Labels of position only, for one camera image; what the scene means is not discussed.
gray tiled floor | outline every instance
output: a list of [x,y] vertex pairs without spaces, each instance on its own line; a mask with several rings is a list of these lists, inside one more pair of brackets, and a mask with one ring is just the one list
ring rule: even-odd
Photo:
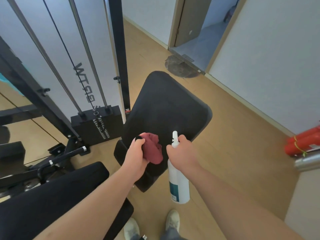
[[195,66],[200,70],[205,71],[227,25],[228,23],[221,22],[206,27],[201,30],[197,38],[190,40],[179,47],[174,47],[173,50],[182,56],[189,56],[194,60],[192,63]]

hand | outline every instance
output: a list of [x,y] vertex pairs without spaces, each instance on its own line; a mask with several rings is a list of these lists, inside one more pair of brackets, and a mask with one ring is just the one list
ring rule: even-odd
[[143,153],[141,146],[144,144],[145,141],[145,139],[133,139],[122,165],[122,168],[125,168],[128,170],[128,172],[133,173],[133,178],[135,182],[142,177],[149,163],[149,161],[142,157]]
[[178,140],[180,144],[176,148],[173,148],[172,145],[167,145],[167,154],[172,165],[183,174],[186,174],[189,169],[199,166],[197,151],[191,141],[187,140],[184,135],[180,135]]

sneaker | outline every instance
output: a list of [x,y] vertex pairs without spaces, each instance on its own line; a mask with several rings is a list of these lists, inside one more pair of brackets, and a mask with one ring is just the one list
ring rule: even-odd
[[180,228],[180,217],[179,213],[176,210],[171,210],[167,216],[167,220],[165,222],[165,229],[168,230],[168,228],[175,228],[179,232]]
[[133,236],[139,235],[140,230],[135,219],[130,218],[123,227],[125,240],[130,240]]

forearm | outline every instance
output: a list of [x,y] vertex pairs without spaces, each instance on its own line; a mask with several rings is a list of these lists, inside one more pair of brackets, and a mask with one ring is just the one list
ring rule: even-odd
[[103,239],[133,184],[130,170],[120,168],[35,239]]
[[279,218],[201,166],[185,174],[228,240],[302,239]]

spray bottle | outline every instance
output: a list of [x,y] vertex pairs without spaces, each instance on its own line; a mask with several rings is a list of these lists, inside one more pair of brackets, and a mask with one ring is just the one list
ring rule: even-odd
[[[176,148],[180,144],[177,131],[172,133],[172,137],[172,147]],[[171,164],[170,158],[168,170],[171,199],[179,204],[187,203],[190,200],[189,180]]]

